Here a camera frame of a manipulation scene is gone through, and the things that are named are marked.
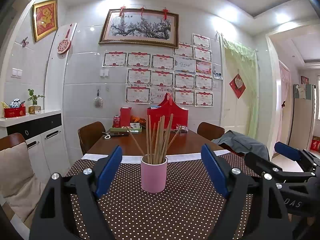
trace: black drawer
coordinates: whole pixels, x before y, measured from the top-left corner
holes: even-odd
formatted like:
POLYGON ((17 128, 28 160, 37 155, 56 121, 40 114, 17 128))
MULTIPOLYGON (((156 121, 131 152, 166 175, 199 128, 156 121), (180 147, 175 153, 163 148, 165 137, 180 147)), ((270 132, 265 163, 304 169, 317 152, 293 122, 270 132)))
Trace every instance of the black drawer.
POLYGON ((25 140, 61 126, 61 114, 55 114, 7 127, 8 135, 21 133, 25 140))

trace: potted plant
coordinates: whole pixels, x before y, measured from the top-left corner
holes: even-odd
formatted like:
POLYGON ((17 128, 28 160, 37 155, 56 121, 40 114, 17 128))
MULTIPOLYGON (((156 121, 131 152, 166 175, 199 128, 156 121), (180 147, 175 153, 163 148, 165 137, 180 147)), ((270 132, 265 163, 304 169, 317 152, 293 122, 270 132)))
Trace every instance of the potted plant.
POLYGON ((28 98, 28 101, 31 101, 32 100, 32 106, 29 106, 29 114, 39 114, 40 111, 41 111, 41 106, 38 106, 38 98, 44 98, 44 96, 41 96, 41 95, 34 95, 34 90, 33 89, 28 89, 29 91, 29 95, 30 95, 30 98, 28 98))

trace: white door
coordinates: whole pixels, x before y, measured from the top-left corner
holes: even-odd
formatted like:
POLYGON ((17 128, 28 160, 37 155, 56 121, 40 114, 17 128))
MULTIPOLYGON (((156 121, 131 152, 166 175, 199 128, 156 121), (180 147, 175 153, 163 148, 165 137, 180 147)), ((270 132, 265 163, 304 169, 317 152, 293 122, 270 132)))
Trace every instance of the white door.
POLYGON ((41 135, 26 140, 26 143, 33 172, 41 182, 47 183, 51 174, 44 156, 41 135))
POLYGON ((64 147, 62 126, 42 133, 41 140, 50 173, 58 172, 65 176, 70 164, 64 147))
POLYGON ((238 73, 237 63, 226 53, 226 67, 223 77, 225 98, 221 125, 226 131, 233 130, 247 135, 251 115, 251 91, 246 86, 245 91, 238 99, 229 85, 238 73))

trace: small photo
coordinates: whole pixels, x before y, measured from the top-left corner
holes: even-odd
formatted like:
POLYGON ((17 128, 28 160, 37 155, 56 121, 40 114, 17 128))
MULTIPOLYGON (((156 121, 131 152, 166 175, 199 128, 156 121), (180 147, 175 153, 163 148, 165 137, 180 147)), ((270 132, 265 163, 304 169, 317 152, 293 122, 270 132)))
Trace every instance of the small photo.
POLYGON ((214 74, 214 78, 223 80, 222 74, 221 74, 221 73, 218 73, 218 72, 216 72, 216 73, 214 74))

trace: green curtain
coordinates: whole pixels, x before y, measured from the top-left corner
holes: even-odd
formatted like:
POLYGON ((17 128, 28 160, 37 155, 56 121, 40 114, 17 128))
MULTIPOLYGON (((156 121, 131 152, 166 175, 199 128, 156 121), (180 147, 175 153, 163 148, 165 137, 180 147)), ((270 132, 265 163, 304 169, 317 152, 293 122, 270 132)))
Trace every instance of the green curtain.
POLYGON ((245 84, 252 92, 251 97, 251 116, 248 129, 248 136, 251 138, 256 137, 257 125, 258 125, 258 114, 259 114, 259 102, 258 102, 258 80, 257 80, 257 56, 253 49, 245 47, 244 45, 223 40, 223 46, 225 54, 230 55, 238 65, 240 76, 245 84))

